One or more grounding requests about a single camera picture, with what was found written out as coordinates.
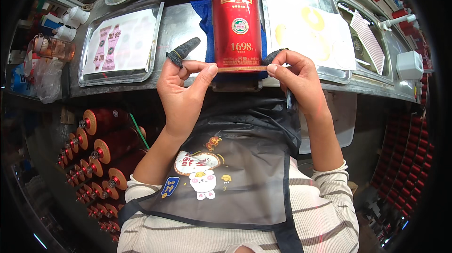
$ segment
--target striped paper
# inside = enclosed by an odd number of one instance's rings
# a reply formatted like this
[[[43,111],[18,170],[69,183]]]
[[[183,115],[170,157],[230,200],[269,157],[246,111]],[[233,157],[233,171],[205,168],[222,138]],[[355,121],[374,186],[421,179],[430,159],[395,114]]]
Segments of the striped paper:
[[[353,13],[350,26],[356,30],[359,40],[363,44],[367,53],[369,53],[370,59],[375,65],[377,72],[382,75],[383,65],[385,64],[385,54],[381,50],[380,44],[378,44],[378,41],[370,30],[368,22],[361,17],[358,10],[355,10]]]

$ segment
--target blue towel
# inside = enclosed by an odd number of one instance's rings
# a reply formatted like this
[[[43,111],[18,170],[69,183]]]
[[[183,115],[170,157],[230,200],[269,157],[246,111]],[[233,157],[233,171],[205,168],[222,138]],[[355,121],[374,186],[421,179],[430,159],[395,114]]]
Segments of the blue towel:
[[[212,24],[212,0],[198,0],[190,1],[195,12],[201,17],[199,22],[200,28],[207,35],[207,51],[206,51],[206,63],[215,62],[215,50],[213,44],[213,24]],[[262,59],[267,57],[267,36],[263,31],[262,25],[260,27],[260,35],[262,39]],[[221,73],[218,74],[214,81],[225,80],[261,80],[268,77],[266,71],[260,73]]]

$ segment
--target fingernail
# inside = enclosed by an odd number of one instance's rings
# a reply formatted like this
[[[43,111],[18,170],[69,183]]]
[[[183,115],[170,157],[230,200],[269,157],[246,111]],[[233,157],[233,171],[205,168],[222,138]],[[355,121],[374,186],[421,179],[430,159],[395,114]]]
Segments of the fingernail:
[[[275,64],[269,64],[269,65],[267,66],[267,71],[268,71],[269,73],[274,74],[274,73],[276,72],[276,69],[278,69],[278,67],[277,67]]]
[[[207,68],[207,73],[209,73],[210,75],[216,75],[216,73],[218,72],[218,67],[216,65],[210,65]]]

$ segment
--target blue label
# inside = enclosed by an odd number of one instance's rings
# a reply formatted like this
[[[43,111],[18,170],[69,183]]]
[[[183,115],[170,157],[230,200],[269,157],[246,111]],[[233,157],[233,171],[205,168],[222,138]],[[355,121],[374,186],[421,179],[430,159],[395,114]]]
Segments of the blue label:
[[[179,183],[178,177],[169,177],[166,180],[166,183],[164,184],[164,186],[162,187],[162,192],[161,192],[162,198],[170,196],[176,189],[178,183]]]

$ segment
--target person's left hand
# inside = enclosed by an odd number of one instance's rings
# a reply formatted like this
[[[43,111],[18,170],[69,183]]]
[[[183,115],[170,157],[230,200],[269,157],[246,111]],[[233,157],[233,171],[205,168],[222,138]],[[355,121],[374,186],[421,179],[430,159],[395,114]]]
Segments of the person's left hand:
[[[218,72],[216,63],[184,60],[182,64],[184,67],[180,69],[166,59],[157,82],[157,92],[166,114],[166,132],[180,144],[190,136],[199,118],[207,87]],[[185,88],[184,80],[198,72],[193,84]]]

